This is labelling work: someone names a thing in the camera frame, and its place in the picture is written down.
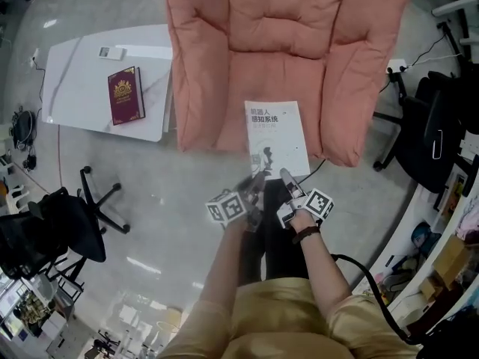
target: armchair cushion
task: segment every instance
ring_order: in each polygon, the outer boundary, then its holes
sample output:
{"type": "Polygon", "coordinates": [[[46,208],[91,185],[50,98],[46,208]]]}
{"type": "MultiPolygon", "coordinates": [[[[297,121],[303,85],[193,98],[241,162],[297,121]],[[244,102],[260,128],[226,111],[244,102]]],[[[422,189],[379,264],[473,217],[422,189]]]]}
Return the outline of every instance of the armchair cushion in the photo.
{"type": "Polygon", "coordinates": [[[308,154],[357,165],[406,1],[167,0],[179,148],[246,151],[246,100],[297,101],[308,154]]]}

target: person's arm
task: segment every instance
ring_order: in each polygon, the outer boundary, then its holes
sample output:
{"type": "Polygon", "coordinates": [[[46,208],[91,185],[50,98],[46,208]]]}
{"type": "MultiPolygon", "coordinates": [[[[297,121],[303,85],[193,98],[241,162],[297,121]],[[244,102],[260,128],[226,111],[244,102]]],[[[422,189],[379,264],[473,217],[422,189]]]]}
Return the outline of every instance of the person's arm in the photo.
{"type": "Polygon", "coordinates": [[[241,241],[246,227],[245,217],[226,226],[225,234],[200,296],[201,301],[222,306],[229,314],[233,311],[237,294],[241,241]]]}
{"type": "Polygon", "coordinates": [[[230,223],[216,252],[210,273],[188,319],[158,356],[220,358],[231,337],[231,313],[238,287],[240,249],[245,218],[230,223]]]}
{"type": "MultiPolygon", "coordinates": [[[[297,233],[308,227],[316,227],[311,214],[302,209],[296,212],[291,225],[297,233]]],[[[351,295],[350,285],[332,259],[319,233],[304,238],[301,248],[305,255],[314,298],[326,318],[336,305],[351,295]]]]}
{"type": "MultiPolygon", "coordinates": [[[[298,210],[291,224],[297,233],[316,226],[305,210],[298,210]]],[[[314,298],[332,339],[346,346],[357,359],[415,358],[416,347],[408,346],[392,331],[375,300],[352,296],[319,233],[304,238],[301,247],[314,298]]]]}

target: white table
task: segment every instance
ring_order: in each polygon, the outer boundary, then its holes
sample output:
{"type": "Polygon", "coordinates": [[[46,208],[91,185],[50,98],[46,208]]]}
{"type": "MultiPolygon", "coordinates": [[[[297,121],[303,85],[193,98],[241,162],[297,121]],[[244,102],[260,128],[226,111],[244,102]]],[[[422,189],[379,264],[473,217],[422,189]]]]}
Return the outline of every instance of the white table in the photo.
{"type": "Polygon", "coordinates": [[[148,141],[159,141],[171,92],[171,41],[167,25],[145,25],[80,37],[53,46],[46,63],[42,120],[148,141]],[[98,57],[102,46],[126,48],[122,61],[98,57]],[[146,117],[113,126],[108,76],[139,67],[146,117]]]}

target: cable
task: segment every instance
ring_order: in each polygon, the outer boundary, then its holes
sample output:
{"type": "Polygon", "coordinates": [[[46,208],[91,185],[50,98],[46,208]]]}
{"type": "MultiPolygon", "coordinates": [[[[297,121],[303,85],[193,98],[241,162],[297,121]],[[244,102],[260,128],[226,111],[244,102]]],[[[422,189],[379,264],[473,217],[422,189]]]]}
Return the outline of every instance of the cable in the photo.
{"type": "Polygon", "coordinates": [[[418,58],[416,58],[416,61],[414,61],[411,65],[409,65],[409,66],[407,67],[407,69],[409,69],[410,67],[414,67],[422,56],[427,55],[429,52],[431,52],[431,51],[433,50],[434,46],[435,46],[437,43],[439,43],[442,39],[444,39],[445,37],[446,37],[446,34],[444,34],[444,36],[442,36],[439,40],[437,40],[436,42],[434,42],[433,45],[429,48],[429,50],[427,50],[427,51],[424,52],[424,53],[421,53],[421,54],[418,56],[418,58]]]}
{"type": "Polygon", "coordinates": [[[61,159],[60,159],[60,125],[57,132],[57,151],[58,151],[58,175],[60,176],[60,187],[63,188],[63,180],[61,179],[61,159]]]}
{"type": "Polygon", "coordinates": [[[39,92],[39,97],[40,97],[40,102],[43,104],[43,100],[42,100],[42,90],[43,90],[43,84],[45,84],[45,74],[46,74],[46,70],[44,70],[43,68],[39,68],[38,67],[38,64],[37,62],[35,61],[35,57],[33,57],[31,59],[33,61],[33,64],[35,64],[35,69],[36,70],[41,70],[43,72],[43,78],[42,78],[42,85],[40,86],[40,92],[39,92]]]}
{"type": "MultiPolygon", "coordinates": [[[[17,118],[17,120],[19,120],[19,119],[20,119],[20,116],[21,116],[23,113],[25,113],[25,112],[22,111],[22,107],[20,106],[20,111],[19,111],[19,113],[18,113],[18,114],[15,113],[14,117],[17,116],[16,118],[17,118]]],[[[30,116],[30,124],[31,124],[31,126],[30,126],[30,131],[28,132],[27,136],[26,136],[24,139],[22,139],[21,141],[19,141],[19,140],[16,141],[16,148],[17,148],[18,150],[24,149],[24,147],[21,147],[21,146],[19,146],[19,145],[25,144],[25,142],[30,138],[31,132],[33,131],[33,128],[34,128],[33,116],[31,115],[31,112],[30,112],[30,111],[27,111],[26,113],[28,113],[28,115],[30,116]]]]}
{"type": "Polygon", "coordinates": [[[366,277],[367,281],[369,282],[369,286],[371,287],[371,291],[374,294],[374,298],[376,298],[376,301],[379,305],[379,308],[381,309],[381,312],[384,316],[384,319],[388,323],[388,325],[392,328],[392,330],[396,333],[396,335],[401,338],[405,343],[411,345],[411,346],[416,346],[421,343],[423,339],[419,338],[411,338],[409,337],[406,332],[404,332],[396,323],[394,320],[393,316],[389,312],[388,308],[384,304],[384,301],[382,301],[381,298],[381,293],[379,292],[379,289],[377,287],[376,281],[373,278],[373,275],[367,270],[361,263],[359,263],[357,260],[354,260],[351,257],[348,257],[347,255],[343,254],[331,254],[331,257],[336,261],[336,260],[345,260],[347,262],[352,263],[353,265],[356,265],[364,274],[366,277]]]}
{"type": "Polygon", "coordinates": [[[383,89],[381,89],[379,92],[382,93],[389,86],[389,84],[391,84],[391,80],[389,80],[386,86],[383,89]]]}
{"type": "Polygon", "coordinates": [[[22,173],[24,173],[36,186],[38,186],[39,188],[41,188],[41,189],[42,189],[44,192],[46,192],[47,194],[50,194],[50,192],[47,191],[40,183],[38,183],[37,181],[35,181],[35,180],[33,179],[33,177],[30,176],[30,174],[27,174],[20,165],[18,165],[15,161],[13,161],[13,164],[14,164],[15,166],[17,166],[18,169],[19,169],[22,173]]]}
{"type": "Polygon", "coordinates": [[[304,181],[306,181],[309,177],[311,177],[313,174],[315,174],[319,169],[321,169],[321,166],[326,162],[324,159],[321,163],[320,166],[318,166],[316,169],[314,169],[313,173],[309,174],[306,178],[303,178],[301,181],[298,182],[298,185],[301,185],[304,181]]]}
{"type": "Polygon", "coordinates": [[[423,61],[421,61],[421,62],[419,62],[419,63],[416,63],[416,65],[424,64],[424,63],[427,63],[427,62],[433,61],[433,60],[442,60],[443,58],[451,58],[451,57],[457,57],[457,56],[461,56],[461,53],[458,53],[457,55],[426,58],[426,60],[423,60],[423,61]]]}
{"type": "Polygon", "coordinates": [[[40,114],[40,111],[41,111],[42,109],[43,109],[43,108],[38,109],[37,115],[35,116],[35,120],[38,120],[38,115],[40,114]]]}
{"type": "Polygon", "coordinates": [[[0,40],[6,41],[8,45],[10,46],[10,51],[12,50],[12,42],[9,39],[6,39],[5,37],[0,37],[0,40]]]}

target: concrete floor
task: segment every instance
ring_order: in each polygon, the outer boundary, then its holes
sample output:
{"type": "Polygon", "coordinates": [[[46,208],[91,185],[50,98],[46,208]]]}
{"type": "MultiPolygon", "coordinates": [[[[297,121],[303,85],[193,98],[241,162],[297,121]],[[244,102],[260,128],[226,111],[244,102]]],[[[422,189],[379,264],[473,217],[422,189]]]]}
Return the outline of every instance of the concrete floor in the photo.
{"type": "MultiPolygon", "coordinates": [[[[395,58],[411,64],[442,36],[430,10],[448,1],[411,0],[403,16],[395,58]]],[[[34,1],[13,42],[4,120],[9,121],[19,105],[33,111],[41,106],[42,73],[30,68],[28,62],[35,49],[40,52],[37,62],[44,67],[49,47],[57,43],[98,31],[161,23],[166,23],[165,0],[34,1]],[[55,24],[44,28],[52,20],[55,24]]],[[[451,55],[446,41],[427,57],[444,55],[451,55]]],[[[410,94],[429,70],[456,72],[456,61],[448,58],[408,70],[404,81],[410,94]]],[[[392,86],[381,94],[377,110],[400,115],[392,86]]],[[[334,213],[323,231],[329,249],[363,263],[373,261],[387,242],[414,187],[396,162],[380,174],[372,169],[393,131],[392,126],[373,120],[364,158],[357,168],[326,163],[306,185],[318,187],[335,199],[334,213]]],[[[188,310],[200,294],[222,235],[221,229],[208,221],[204,202],[245,177],[248,158],[227,153],[181,153],[176,149],[175,134],[154,144],[46,123],[38,124],[35,149],[38,166],[30,175],[43,188],[23,176],[32,200],[39,200],[45,191],[57,190],[60,181],[75,193],[81,187],[79,170],[85,165],[93,168],[96,193],[107,192],[115,182],[123,186],[106,213],[120,223],[131,224],[132,231],[127,236],[113,230],[104,235],[107,260],[103,264],[88,262],[82,271],[85,293],[77,302],[77,316],[93,329],[103,327],[121,334],[131,319],[126,314],[134,312],[138,317],[133,319],[142,321],[136,337],[141,341],[156,329],[154,321],[161,318],[148,316],[151,311],[161,310],[163,305],[188,310]]],[[[16,163],[23,159],[24,154],[13,152],[16,163]]],[[[350,283],[359,278],[352,266],[341,268],[350,283]]]]}

